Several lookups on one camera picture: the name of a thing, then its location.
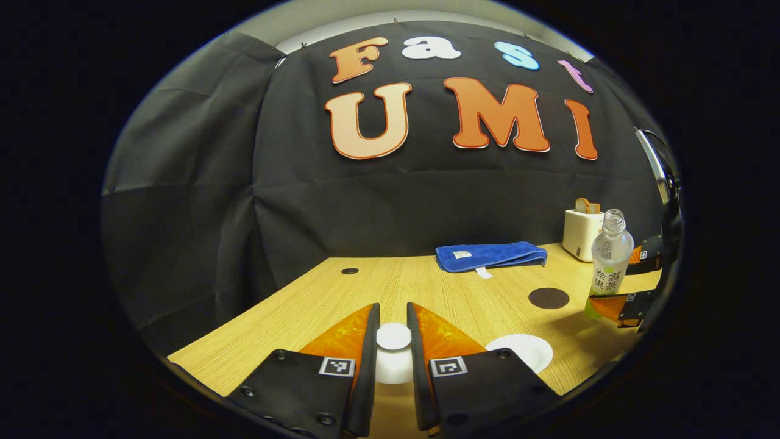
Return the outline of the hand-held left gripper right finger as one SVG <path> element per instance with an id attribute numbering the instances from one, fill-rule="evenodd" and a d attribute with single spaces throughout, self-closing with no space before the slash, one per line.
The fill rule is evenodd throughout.
<path id="1" fill-rule="evenodd" d="M 509 435 L 560 400 L 513 350 L 488 350 L 421 305 L 407 303 L 407 326 L 421 431 Z"/>

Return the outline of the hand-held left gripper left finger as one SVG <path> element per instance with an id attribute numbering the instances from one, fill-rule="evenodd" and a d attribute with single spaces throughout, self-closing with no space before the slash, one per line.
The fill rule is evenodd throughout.
<path id="1" fill-rule="evenodd" d="M 380 308 L 354 311 L 298 351 L 276 348 L 227 400 L 291 437 L 367 437 Z"/>

